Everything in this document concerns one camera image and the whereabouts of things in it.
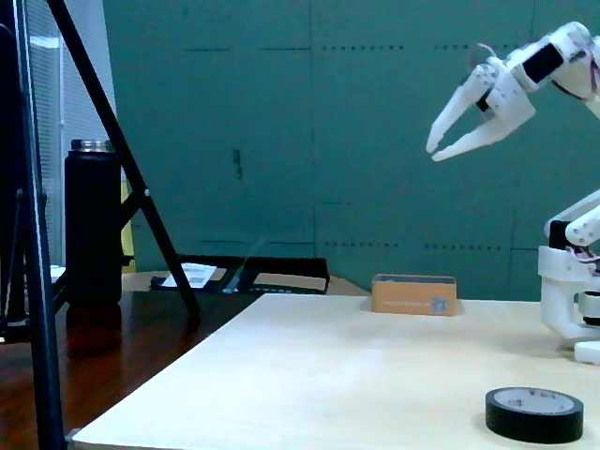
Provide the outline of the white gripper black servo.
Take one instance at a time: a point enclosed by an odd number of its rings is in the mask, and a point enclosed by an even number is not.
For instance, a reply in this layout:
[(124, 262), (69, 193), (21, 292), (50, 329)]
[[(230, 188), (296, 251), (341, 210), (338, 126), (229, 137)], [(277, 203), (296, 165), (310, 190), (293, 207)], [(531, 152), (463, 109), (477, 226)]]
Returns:
[[(434, 120), (426, 151), (434, 161), (442, 161), (505, 139), (535, 114), (528, 95), (565, 69), (570, 57), (568, 34), (548, 34), (503, 60), (492, 54), (472, 70)], [(444, 133), (471, 106), (485, 107), (485, 121), (439, 149)]]

